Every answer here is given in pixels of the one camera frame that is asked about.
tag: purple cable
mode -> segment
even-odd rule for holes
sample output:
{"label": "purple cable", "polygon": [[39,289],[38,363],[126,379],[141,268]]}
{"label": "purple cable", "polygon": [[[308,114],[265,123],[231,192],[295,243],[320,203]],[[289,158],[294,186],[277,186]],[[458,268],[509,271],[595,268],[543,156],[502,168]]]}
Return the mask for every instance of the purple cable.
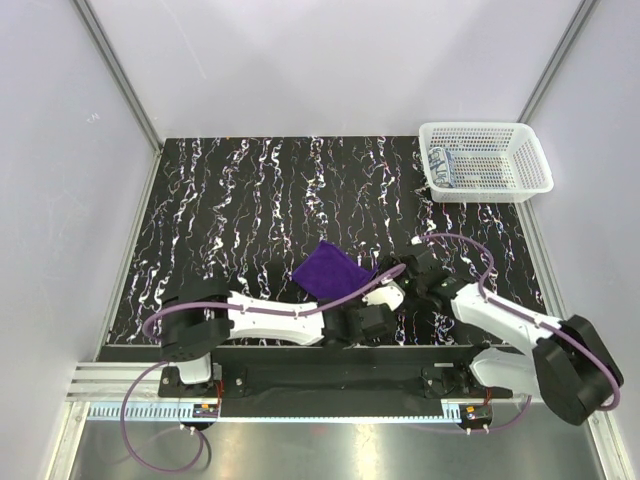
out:
{"label": "purple cable", "polygon": [[[535,318],[532,317],[531,315],[528,315],[528,314],[523,313],[523,312],[521,312],[519,310],[516,310],[515,308],[512,308],[509,305],[505,305],[504,303],[500,302],[499,300],[497,300],[497,299],[495,299],[493,297],[489,297],[487,295],[487,292],[484,289],[484,282],[487,279],[487,277],[489,276],[489,274],[491,273],[491,270],[493,269],[493,266],[494,266],[494,263],[495,263],[494,259],[493,259],[493,256],[491,255],[491,252],[489,252],[487,247],[485,247],[481,243],[476,242],[475,240],[472,240],[471,238],[465,237],[463,235],[458,235],[456,233],[433,233],[433,234],[430,234],[430,235],[421,236],[420,240],[428,241],[428,240],[430,240],[432,238],[455,238],[455,239],[458,239],[458,240],[461,240],[463,242],[467,242],[467,243],[473,245],[478,250],[480,250],[485,255],[487,255],[489,257],[489,266],[487,267],[487,270],[480,276],[480,279],[478,280],[478,291],[480,292],[480,296],[482,298],[484,298],[485,301],[491,303],[492,305],[495,305],[496,307],[501,308],[501,309],[505,310],[506,312],[509,312],[512,315],[515,315],[518,318],[521,318],[522,320],[525,320],[525,321],[527,321],[529,323],[537,325],[536,321],[535,321]],[[618,386],[618,382],[616,381],[615,377],[613,376],[613,374],[611,373],[609,368],[607,368],[607,366],[602,361],[600,361],[600,359],[598,357],[596,357],[593,353],[591,353],[580,342],[578,342],[577,340],[575,340],[574,338],[572,338],[570,335],[566,334],[562,330],[559,330],[558,328],[556,328],[556,327],[554,327],[552,325],[549,325],[546,322],[540,322],[539,326],[544,328],[545,330],[550,331],[554,335],[557,335],[562,340],[564,340],[569,345],[571,345],[573,348],[578,350],[590,362],[592,362],[598,368],[598,370],[600,370],[603,373],[603,375],[607,378],[607,381],[611,385],[611,390],[613,392],[613,399],[611,400],[611,403],[609,403],[608,405],[601,406],[599,408],[599,410],[610,411],[610,410],[613,410],[614,408],[616,408],[620,404],[620,387]]]}
{"label": "purple cable", "polygon": [[133,449],[133,446],[131,445],[131,442],[129,441],[129,437],[127,437],[127,429],[125,426],[125,411],[127,407],[127,402],[129,401],[129,397],[131,397],[133,390],[136,388],[136,386],[138,386],[138,384],[142,381],[144,377],[146,377],[150,372],[152,372],[156,368],[162,367],[163,365],[167,365],[167,362],[158,362],[155,365],[152,365],[149,368],[147,368],[144,372],[140,374],[138,378],[136,378],[133,381],[133,383],[129,387],[129,390],[127,390],[127,393],[125,393],[124,398],[122,399],[122,406],[120,407],[120,433],[122,434],[122,440],[124,442],[125,448],[129,452],[129,455],[131,455],[131,457],[140,465],[147,467],[149,470],[152,470],[156,473],[184,473],[191,470],[193,466],[196,464],[196,462],[200,460],[200,457],[202,456],[202,451],[204,450],[204,444],[205,444],[205,437],[202,434],[202,432],[200,432],[199,430],[193,430],[198,435],[198,438],[200,439],[200,448],[198,449],[198,452],[196,453],[195,457],[193,457],[193,460],[191,460],[187,465],[185,465],[184,467],[177,468],[175,470],[156,467],[146,462],[144,459],[140,457],[140,455],[136,453],[136,451]]}
{"label": "purple cable", "polygon": [[[385,280],[390,280],[392,278],[400,275],[406,266],[404,264],[396,265],[393,268],[387,270],[384,274],[380,275],[378,278],[374,278],[370,282],[368,282],[363,287],[360,287],[353,293],[349,295],[339,298],[338,300],[334,300],[331,303],[327,303],[326,305],[322,305],[320,307],[312,308],[311,310],[305,310],[303,312],[292,312],[290,310],[274,310],[271,308],[261,308],[261,307],[248,307],[245,309],[245,312],[248,313],[261,313],[267,315],[278,315],[281,317],[295,317],[296,315],[299,317],[304,317],[307,315],[314,315],[316,313],[324,312],[325,310],[329,310],[331,308],[342,305],[349,300],[353,300],[354,298],[362,295],[363,293],[368,292],[371,288],[375,287],[379,283],[382,283]],[[151,340],[155,340],[156,342],[160,341],[160,337],[158,337],[154,332],[154,328],[156,326],[157,321],[162,318],[164,315],[168,315],[170,313],[181,312],[183,310],[194,310],[198,308],[226,308],[228,310],[236,310],[242,311],[242,307],[240,305],[232,305],[230,303],[224,302],[188,302],[181,303],[180,305],[173,305],[171,307],[163,308],[162,310],[158,310],[156,313],[147,318],[142,324],[142,333],[150,338]]]}
{"label": "purple cable", "polygon": [[[161,432],[156,433],[155,435],[153,435],[152,437],[148,438],[142,445],[138,446],[135,448],[136,453],[140,452],[143,448],[148,447],[149,445],[153,444],[156,440],[164,437],[165,435],[167,435],[168,433],[171,432],[176,432],[178,430],[182,430],[178,425],[173,425],[165,430],[162,430]],[[100,456],[100,459],[109,465],[115,466],[115,465],[119,465],[120,463],[126,462],[127,460],[129,460],[131,458],[131,455],[129,455],[128,453],[126,455],[124,455],[123,457],[118,458],[117,460],[109,460],[107,458],[104,458],[101,454],[101,452],[103,450],[106,450],[105,448],[103,448],[102,446],[98,445],[98,447],[96,448],[98,455]]]}

